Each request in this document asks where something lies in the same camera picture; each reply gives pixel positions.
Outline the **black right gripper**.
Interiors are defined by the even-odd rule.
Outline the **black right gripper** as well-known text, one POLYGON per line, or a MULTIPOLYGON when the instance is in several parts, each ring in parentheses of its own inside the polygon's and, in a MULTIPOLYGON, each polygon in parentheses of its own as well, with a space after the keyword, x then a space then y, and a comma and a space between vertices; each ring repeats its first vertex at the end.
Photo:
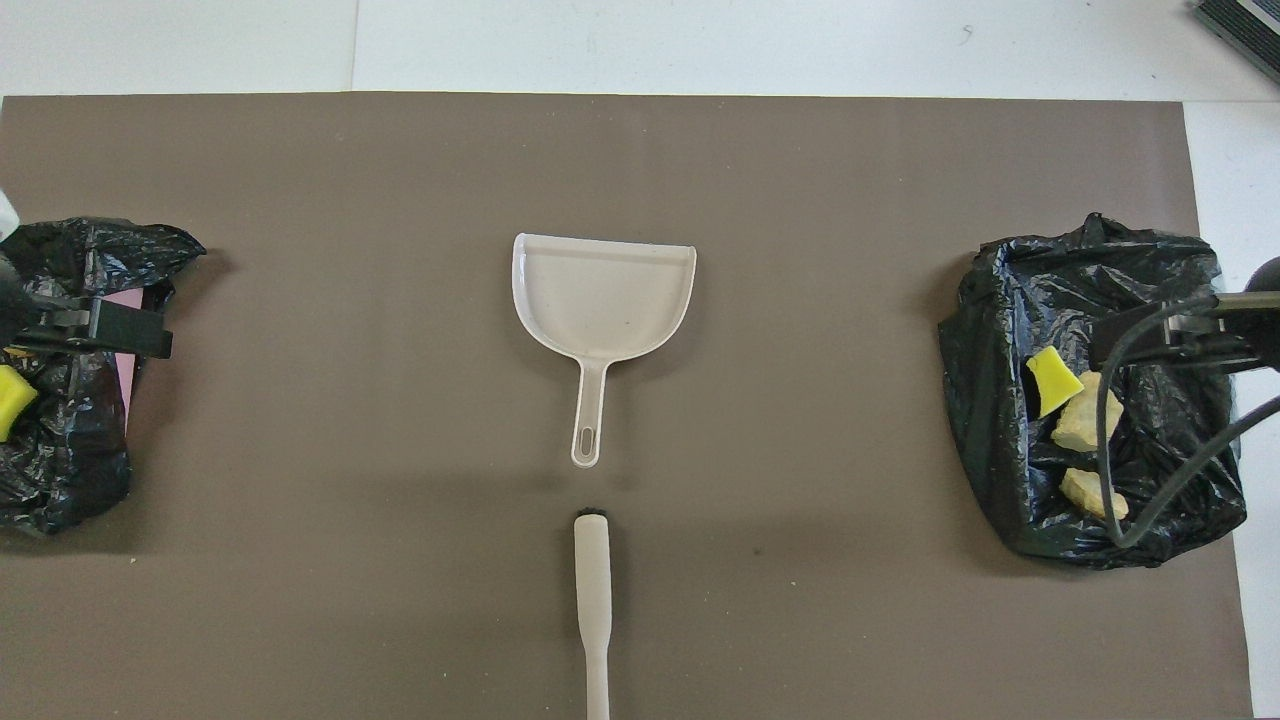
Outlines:
POLYGON ((1274 258, 1253 273, 1243 292, 1157 301, 1093 320, 1091 348, 1117 348, 1132 334, 1129 350, 1117 360, 1121 366, 1277 372, 1277 292, 1279 259, 1274 258), (1210 315, 1219 320, 1220 332, 1210 315))

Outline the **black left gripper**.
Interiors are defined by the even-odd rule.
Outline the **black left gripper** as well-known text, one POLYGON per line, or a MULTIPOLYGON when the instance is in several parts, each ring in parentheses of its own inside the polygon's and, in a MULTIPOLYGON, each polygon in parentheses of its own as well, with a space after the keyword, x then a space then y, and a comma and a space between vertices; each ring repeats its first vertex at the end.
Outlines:
POLYGON ((161 314, 92 301, 31 293, 15 270, 3 270, 1 346, 33 352, 172 356, 173 334, 164 334, 161 314))

